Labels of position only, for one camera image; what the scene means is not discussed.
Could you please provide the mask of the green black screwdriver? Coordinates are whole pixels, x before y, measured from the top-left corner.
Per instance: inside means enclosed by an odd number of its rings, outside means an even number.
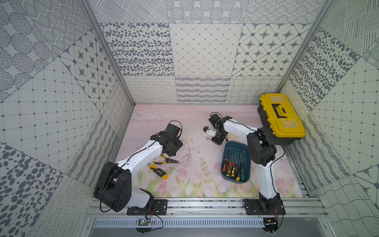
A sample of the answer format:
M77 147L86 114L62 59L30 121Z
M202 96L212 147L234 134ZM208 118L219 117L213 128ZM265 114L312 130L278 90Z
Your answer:
M245 180L245 164L244 164L244 152L241 151L241 154L240 154L240 164L239 164L239 170L240 170L240 173L239 173L239 177L240 177L240 181L243 182Z

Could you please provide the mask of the black yellow small screwdriver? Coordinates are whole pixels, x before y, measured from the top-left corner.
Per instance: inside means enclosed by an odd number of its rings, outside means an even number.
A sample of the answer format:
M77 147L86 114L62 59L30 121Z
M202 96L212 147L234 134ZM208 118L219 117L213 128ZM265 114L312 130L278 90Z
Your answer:
M237 157L237 160L235 162L235 180L240 181L240 160L241 155Z

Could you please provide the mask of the black yellow-dotted screwdriver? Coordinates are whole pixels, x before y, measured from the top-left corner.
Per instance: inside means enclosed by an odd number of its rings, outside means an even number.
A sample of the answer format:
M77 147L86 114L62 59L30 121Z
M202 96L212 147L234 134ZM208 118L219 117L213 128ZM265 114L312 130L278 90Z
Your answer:
M242 161L242 157L243 157L243 153L241 151L239 157L238 157L238 166L237 166L237 171L236 171L236 180L239 181L240 180L240 174L241 174L241 161Z

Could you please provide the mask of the yellow handle screwdriver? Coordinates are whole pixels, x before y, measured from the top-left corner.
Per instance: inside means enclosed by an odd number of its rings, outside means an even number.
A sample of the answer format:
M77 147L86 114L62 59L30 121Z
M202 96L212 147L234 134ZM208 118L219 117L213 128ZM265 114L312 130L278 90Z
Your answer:
M231 162L231 176L235 177L236 174L236 161L237 161L237 156L234 154L233 161Z

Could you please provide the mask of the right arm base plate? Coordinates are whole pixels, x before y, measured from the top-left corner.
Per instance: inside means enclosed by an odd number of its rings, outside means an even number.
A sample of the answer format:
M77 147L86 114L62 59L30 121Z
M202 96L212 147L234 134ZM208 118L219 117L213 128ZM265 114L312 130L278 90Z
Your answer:
M280 198L244 199L242 205L247 215L285 215L284 204Z

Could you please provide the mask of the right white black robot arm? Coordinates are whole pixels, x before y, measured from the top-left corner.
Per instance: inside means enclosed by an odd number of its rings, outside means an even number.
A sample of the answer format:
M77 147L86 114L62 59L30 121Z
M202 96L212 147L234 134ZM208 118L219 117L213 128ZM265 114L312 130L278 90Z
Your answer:
M282 200L276 190L273 173L277 142L268 136L268 130L264 127L247 126L230 116L222 118L216 112L210 114L209 121L213 128L205 127L203 130L212 136L211 140L215 144L221 145L230 133L246 140L249 157L257 164L258 168L261 212L268 213L276 205L282 205Z

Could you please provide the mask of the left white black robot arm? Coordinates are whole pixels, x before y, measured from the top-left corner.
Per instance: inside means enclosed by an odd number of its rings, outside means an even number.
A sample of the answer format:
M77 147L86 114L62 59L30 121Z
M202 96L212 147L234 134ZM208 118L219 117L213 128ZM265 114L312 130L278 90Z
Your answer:
M132 190L133 177L145 167L164 174L151 161L164 154L175 156L183 146L180 140L182 133L182 126L169 123L165 130L152 135L147 144L131 156L118 163L107 162L94 190L94 197L100 201L100 211L106 212L102 209L104 204L115 212L128 207L132 214L153 213L156 210L154 195L146 190Z

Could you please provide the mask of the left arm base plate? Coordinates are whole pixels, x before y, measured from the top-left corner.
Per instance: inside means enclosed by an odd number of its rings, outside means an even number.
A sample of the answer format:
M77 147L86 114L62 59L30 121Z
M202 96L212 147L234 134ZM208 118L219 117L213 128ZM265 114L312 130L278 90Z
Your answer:
M144 208L130 207L127 210L129 216L145 216L145 215L157 215L164 216L167 213L167 199L154 199L150 200Z

